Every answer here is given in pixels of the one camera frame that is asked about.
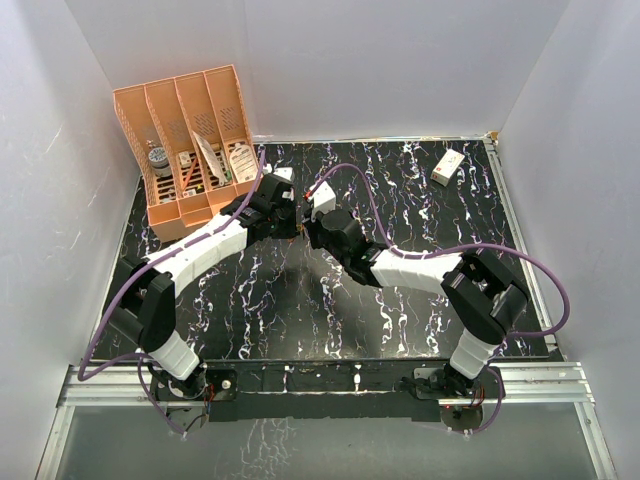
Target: small white box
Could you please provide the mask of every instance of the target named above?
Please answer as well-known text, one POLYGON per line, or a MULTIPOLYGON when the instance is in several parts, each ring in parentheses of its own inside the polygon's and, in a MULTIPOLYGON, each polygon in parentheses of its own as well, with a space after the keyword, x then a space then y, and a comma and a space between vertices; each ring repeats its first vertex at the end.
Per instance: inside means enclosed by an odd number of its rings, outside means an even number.
POLYGON ((453 177, 453 174, 458 170, 462 160, 464 160, 463 154, 455 150, 447 150, 438 162, 438 165, 436 165, 436 168, 433 169, 431 179, 446 187, 451 177, 453 177))

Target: white panel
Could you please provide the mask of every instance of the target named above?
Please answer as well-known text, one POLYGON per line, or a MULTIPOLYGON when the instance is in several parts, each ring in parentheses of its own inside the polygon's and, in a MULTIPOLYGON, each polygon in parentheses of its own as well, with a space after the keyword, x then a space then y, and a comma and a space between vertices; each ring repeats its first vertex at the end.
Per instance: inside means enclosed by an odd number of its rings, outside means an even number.
POLYGON ((261 135, 501 129, 564 1, 246 0, 261 135))
POLYGON ((623 479, 640 468, 638 52, 637 0, 572 2, 500 135, 527 243, 569 289, 561 346, 584 365, 623 479))
POLYGON ((567 3, 67 0, 114 87, 235 63, 270 139, 500 129, 567 3))
POLYGON ((0 477, 33 478, 109 280, 137 167, 64 2, 0 1, 0 477))
POLYGON ((66 0, 111 86, 234 64, 257 129, 242 0, 66 0))

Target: purple cable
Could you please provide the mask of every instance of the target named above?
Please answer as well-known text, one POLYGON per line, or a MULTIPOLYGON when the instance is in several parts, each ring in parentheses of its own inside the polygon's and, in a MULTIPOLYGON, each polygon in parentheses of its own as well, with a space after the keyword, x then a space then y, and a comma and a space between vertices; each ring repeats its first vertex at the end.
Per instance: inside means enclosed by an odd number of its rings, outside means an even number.
POLYGON ((560 296, 562 297, 562 303, 564 306, 564 310, 562 312, 562 317, 560 317, 560 320, 558 321, 558 323, 549 328, 548 330, 544 330, 542 332, 511 332, 509 333, 510 337, 529 337, 529 338, 535 338, 535 337, 544 337, 545 335, 552 335, 554 333, 556 333, 558 330, 560 330, 562 327, 565 326, 565 324, 567 323, 567 320, 569 320, 569 313, 571 311, 571 305, 569 303, 569 294, 567 293, 567 290, 564 288, 564 285, 562 285, 562 282, 560 282, 560 279, 558 277, 556 277, 556 275, 549 270, 549 268, 547 268, 543 263, 541 263, 539 260, 530 257, 529 255, 527 255, 526 253, 522 253, 519 252, 518 250, 515 250, 513 248, 509 248, 509 247, 505 247, 503 245, 496 245, 493 243, 476 243, 476 244, 467 244, 467 245, 459 245, 457 247, 451 247, 451 248, 445 248, 444 250, 438 250, 437 252, 433 252, 433 253, 416 253, 416 252, 404 252, 402 250, 398 250, 395 245, 393 245, 393 243, 391 243, 391 240, 389 239, 389 236, 387 235, 387 232, 384 229, 384 226, 382 225, 382 220, 380 219, 380 214, 378 213, 378 207, 376 206, 376 201, 373 198, 373 190, 371 189, 371 184, 369 183, 369 179, 366 177, 366 175, 362 172, 362 170, 360 170, 357 166, 351 164, 351 163, 340 163, 338 165, 335 165, 333 167, 331 167, 327 173, 325 173, 322 177, 320 177, 320 180, 318 180, 318 182, 314 185, 314 187, 309 190, 309 192, 305 195, 305 198, 309 198, 311 195, 313 195, 315 193, 315 191, 320 187, 320 185, 322 185, 324 182, 326 182, 336 171, 338 171, 341 168, 350 168, 352 170, 355 170, 358 175, 360 175, 360 178, 362 179, 362 181, 364 182, 365 186, 367 187, 367 195, 369 196, 369 202, 371 203, 371 208, 373 210, 373 215, 375 216, 376 219, 376 225, 378 227, 378 231, 380 232, 380 234, 382 235, 382 238, 384 239, 384 242, 387 244, 387 246, 389 247, 389 250, 394 253, 395 255, 402 257, 402 258, 406 258, 408 260, 428 260, 430 258, 436 258, 436 257, 440 257, 442 255, 449 255, 452 253, 460 253, 460 252, 465 252, 467 250, 476 250, 479 248, 487 248, 490 250, 498 250, 500 252, 505 252, 508 253, 510 255, 514 255, 518 258, 521 258, 523 260, 526 260, 527 262, 531 263, 532 265, 535 265, 536 267, 538 267, 540 270, 542 270, 548 277, 549 279, 553 282, 553 284, 556 286, 556 288, 558 289, 558 292, 560 292, 560 296))
MULTIPOLYGON (((240 216, 240 213, 249 204, 249 202, 251 201, 251 197, 253 196, 253 193, 256 191, 256 189, 258 188, 258 184, 260 183, 260 177, 262 176, 262 170, 264 169, 264 164, 265 164, 265 152, 263 150, 262 153, 260 154, 260 163, 258 164, 258 174, 256 175, 256 179, 253 181, 253 184, 251 185, 251 188, 249 189, 249 193, 247 193, 247 196, 245 197, 245 199, 240 204, 240 207, 238 207, 238 209, 233 213, 233 215, 231 215, 229 220, 227 220, 225 223, 223 223, 222 225, 220 225, 218 228, 216 228, 213 231, 213 235, 216 235, 216 234, 220 233, 221 231, 223 231, 225 228, 227 228, 231 224, 231 222, 233 222, 234 220, 236 220, 240 216)), ((194 238, 193 240, 185 243, 185 247, 190 247, 192 245, 195 245, 196 243, 201 242, 202 240, 204 240, 205 238, 208 238, 210 236, 211 236, 211 234, 209 234, 209 233, 202 234, 201 236, 199 236, 197 238, 194 238)), ((125 292, 127 290, 129 290, 129 288, 131 288, 131 286, 134 283, 136 283, 138 281, 138 279, 140 277, 142 277, 142 275, 147 273, 149 270, 151 270, 153 267, 155 267, 159 263, 162 263, 165 260, 167 260, 167 259, 169 259, 171 257, 174 257, 175 255, 177 255, 182 250, 184 250, 184 249, 183 248, 176 248, 175 250, 167 252, 166 254, 156 258, 152 262, 147 263, 144 267, 142 267, 140 270, 138 270, 136 273, 134 273, 129 278, 129 280, 127 280, 124 283, 124 285, 122 285, 120 290, 118 290, 118 293, 116 293, 116 295, 113 297, 113 300, 111 300, 111 303, 109 303, 109 306, 105 310, 104 315, 102 316, 102 319, 100 320, 100 323, 98 324, 98 328, 96 329, 96 333, 93 335, 93 338, 91 339, 91 342, 89 342, 89 346, 87 347, 87 350, 84 352, 84 357, 82 358, 82 362, 80 363, 80 368, 78 370, 78 380, 80 380, 81 382, 84 382, 85 380, 89 380, 90 378, 94 377, 95 375, 100 373, 105 368, 108 368, 108 367, 110 367, 112 365, 115 365, 116 363, 118 363, 118 362, 120 362, 122 360, 140 358, 140 357, 134 356, 134 355, 140 355, 140 354, 121 355, 121 356, 116 357, 116 358, 114 358, 112 360, 109 360, 108 362, 106 362, 103 365, 101 365, 99 368, 97 368, 95 370, 92 370, 91 372, 85 374, 87 366, 89 365, 89 361, 91 360, 91 357, 93 356, 93 352, 95 351, 96 346, 98 345, 98 341, 100 341, 100 337, 102 336, 102 332, 104 332, 104 329, 106 328, 107 324, 109 323, 109 320, 111 319, 111 315, 113 315, 113 312, 115 311, 116 307, 118 306, 118 304, 122 300, 122 297, 124 296, 125 292)))
POLYGON ((502 377, 494 372, 491 368, 487 368, 487 371, 493 375, 498 382, 498 403, 496 403, 496 408, 493 410, 493 413, 489 417, 483 425, 480 425, 478 428, 473 430, 474 433, 480 433, 491 426, 491 424, 498 418, 498 413, 500 413, 500 407, 502 407, 502 397, 504 397, 504 382, 502 381, 502 377))
MULTIPOLYGON (((260 178, 262 177, 262 170, 264 169, 264 165, 265 165, 265 151, 263 150, 260 153, 260 162, 258 164, 258 174, 256 175, 256 178, 253 181, 253 184, 251 184, 251 188, 249 189, 249 192, 247 193, 247 196, 242 201, 242 203, 240 204, 238 209, 233 213, 233 215, 231 215, 229 220, 227 220, 221 226, 216 228, 213 231, 213 234, 204 233, 204 234, 200 235, 199 237, 196 237, 193 240, 190 240, 189 242, 186 242, 185 243, 185 248, 188 248, 188 247, 190 247, 192 245, 195 245, 196 243, 201 242, 205 238, 209 238, 211 235, 216 235, 216 234, 222 232, 225 228, 227 228, 231 224, 231 222, 233 222, 234 220, 236 220, 240 216, 240 213, 242 213, 242 211, 247 207, 247 205, 249 205, 249 202, 251 201, 251 197, 253 196, 253 194, 255 193, 256 189, 258 188, 258 184, 260 183, 260 178)), ((145 395, 149 399, 149 402, 151 402, 151 404, 158 411, 158 413, 160 415, 162 415, 162 417, 164 418, 165 422, 167 422, 167 424, 173 430, 175 430, 176 432, 180 433, 184 437, 186 435, 186 431, 184 429, 180 428, 178 425, 176 425, 173 421, 171 421, 171 419, 165 413, 165 411, 162 409, 162 407, 158 404, 158 402, 156 402, 155 398, 153 398, 153 395, 151 395, 150 390, 147 388, 147 385, 144 383, 144 379, 142 378, 142 363, 144 362, 145 359, 150 359, 151 358, 146 353, 126 353, 124 355, 120 355, 120 356, 118 356, 116 358, 113 358, 113 359, 109 360, 108 362, 103 363, 102 365, 100 365, 98 368, 92 370, 91 372, 86 373, 87 366, 89 365, 89 361, 91 360, 91 357, 93 356, 93 352, 95 351, 96 346, 98 345, 98 341, 100 340, 100 337, 102 336, 102 332, 104 332, 104 329, 106 328, 107 324, 109 323, 109 320, 111 319, 111 315, 113 315, 113 312, 115 311, 116 307, 118 306, 118 304, 122 300, 122 297, 124 296, 125 292, 129 288, 131 288, 131 286, 142 275, 144 275, 146 272, 151 270, 154 266, 156 266, 157 264, 159 264, 161 262, 164 262, 165 260, 167 260, 167 259, 169 259, 171 257, 174 257, 175 255, 177 255, 179 252, 181 252, 183 250, 184 250, 183 248, 177 248, 175 250, 172 250, 172 251, 166 253, 165 255, 162 255, 159 258, 156 258, 154 261, 149 262, 147 265, 145 265, 140 270, 138 270, 136 273, 134 273, 131 276, 131 278, 129 278, 129 280, 127 280, 124 283, 124 285, 122 285, 120 290, 118 290, 118 293, 116 293, 116 295, 113 297, 113 300, 111 300, 111 303, 109 303, 109 306, 105 310, 104 315, 102 316, 102 319, 100 320, 100 323, 98 324, 98 328, 96 329, 96 332, 93 335, 93 338, 91 339, 91 342, 89 342, 89 346, 87 347, 87 350, 84 353, 84 357, 82 358, 82 362, 80 363, 80 368, 78 370, 78 380, 80 380, 81 382, 84 382, 84 381, 89 380, 90 378, 96 376, 97 374, 99 374, 103 370, 115 365, 118 362, 121 362, 123 360, 137 359, 138 360, 138 380, 140 380, 140 385, 142 386, 142 389, 144 390, 145 395)))

